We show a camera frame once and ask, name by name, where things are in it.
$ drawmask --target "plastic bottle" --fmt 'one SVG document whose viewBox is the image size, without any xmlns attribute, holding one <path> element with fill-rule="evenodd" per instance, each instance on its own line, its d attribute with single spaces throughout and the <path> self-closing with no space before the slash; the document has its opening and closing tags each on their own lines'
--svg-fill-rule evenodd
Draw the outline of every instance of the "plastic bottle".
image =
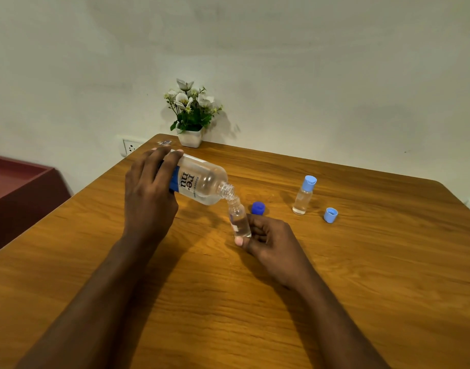
<svg viewBox="0 0 470 369">
<path fill-rule="evenodd" d="M 177 164 L 170 189 L 210 205 L 220 199 L 232 199 L 234 188 L 228 184 L 226 171 L 213 163 L 184 154 Z"/>
<path fill-rule="evenodd" d="M 230 216 L 230 223 L 235 233 L 235 237 L 251 237 L 249 221 L 247 220 L 247 213 L 245 207 L 240 203 L 240 198 L 233 197 L 228 201 L 228 214 Z"/>
<path fill-rule="evenodd" d="M 297 215 L 303 215 L 307 211 L 308 203 L 310 202 L 310 198 L 312 198 L 312 192 L 316 182 L 317 179 L 315 177 L 305 176 L 305 180 L 293 204 L 293 212 Z"/>
</svg>

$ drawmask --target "wood grain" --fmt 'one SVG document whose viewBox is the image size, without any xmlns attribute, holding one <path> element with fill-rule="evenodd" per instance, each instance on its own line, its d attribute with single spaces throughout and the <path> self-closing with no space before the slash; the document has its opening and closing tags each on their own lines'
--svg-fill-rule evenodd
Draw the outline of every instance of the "wood grain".
<svg viewBox="0 0 470 369">
<path fill-rule="evenodd" d="M 123 221 L 124 174 L 157 135 L 0 251 L 0 367 L 65 308 Z M 470 367 L 470 211 L 440 183 L 204 142 L 242 202 L 291 224 L 350 315 L 396 368 Z M 291 206 L 307 174 L 306 215 Z M 306 312 L 233 244 L 227 205 L 177 196 L 177 218 L 134 292 L 113 367 L 320 367 Z M 334 207 L 334 224 L 322 220 Z"/>
</svg>

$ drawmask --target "wall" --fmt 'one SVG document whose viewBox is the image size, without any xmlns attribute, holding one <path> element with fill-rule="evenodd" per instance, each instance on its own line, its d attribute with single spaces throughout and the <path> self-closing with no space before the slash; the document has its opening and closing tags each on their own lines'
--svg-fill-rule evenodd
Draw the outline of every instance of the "wall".
<svg viewBox="0 0 470 369">
<path fill-rule="evenodd" d="M 224 103 L 209 140 L 470 197 L 470 0 L 0 0 L 0 155 L 77 192 L 176 77 Z"/>
</svg>

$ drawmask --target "bottle cap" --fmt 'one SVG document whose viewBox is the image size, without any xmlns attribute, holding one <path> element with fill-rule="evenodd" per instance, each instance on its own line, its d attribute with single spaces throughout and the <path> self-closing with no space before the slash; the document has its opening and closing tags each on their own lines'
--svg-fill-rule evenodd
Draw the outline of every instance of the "bottle cap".
<svg viewBox="0 0 470 369">
<path fill-rule="evenodd" d="M 305 191 L 312 191 L 314 190 L 314 186 L 316 182 L 317 182 L 317 179 L 315 177 L 307 175 L 305 176 L 305 180 L 303 181 L 301 188 Z"/>
<path fill-rule="evenodd" d="M 254 215 L 262 215 L 264 213 L 264 210 L 265 204 L 263 204 L 262 202 L 254 202 L 250 211 Z"/>
<path fill-rule="evenodd" d="M 337 210 L 329 207 L 325 210 L 324 220 L 332 224 L 337 217 Z"/>
</svg>

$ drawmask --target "light blue cap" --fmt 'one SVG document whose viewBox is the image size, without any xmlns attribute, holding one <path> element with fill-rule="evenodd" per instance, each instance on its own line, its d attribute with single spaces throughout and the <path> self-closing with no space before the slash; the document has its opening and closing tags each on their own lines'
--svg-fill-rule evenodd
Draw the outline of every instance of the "light blue cap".
<svg viewBox="0 0 470 369">
<path fill-rule="evenodd" d="M 305 176 L 305 180 L 303 181 L 301 188 L 305 191 L 312 191 L 314 190 L 314 186 L 316 182 L 317 182 L 317 179 L 315 177 L 307 175 Z"/>
<path fill-rule="evenodd" d="M 329 224 L 332 224 L 337 217 L 337 210 L 329 207 L 325 210 L 324 220 L 327 221 Z"/>
</svg>

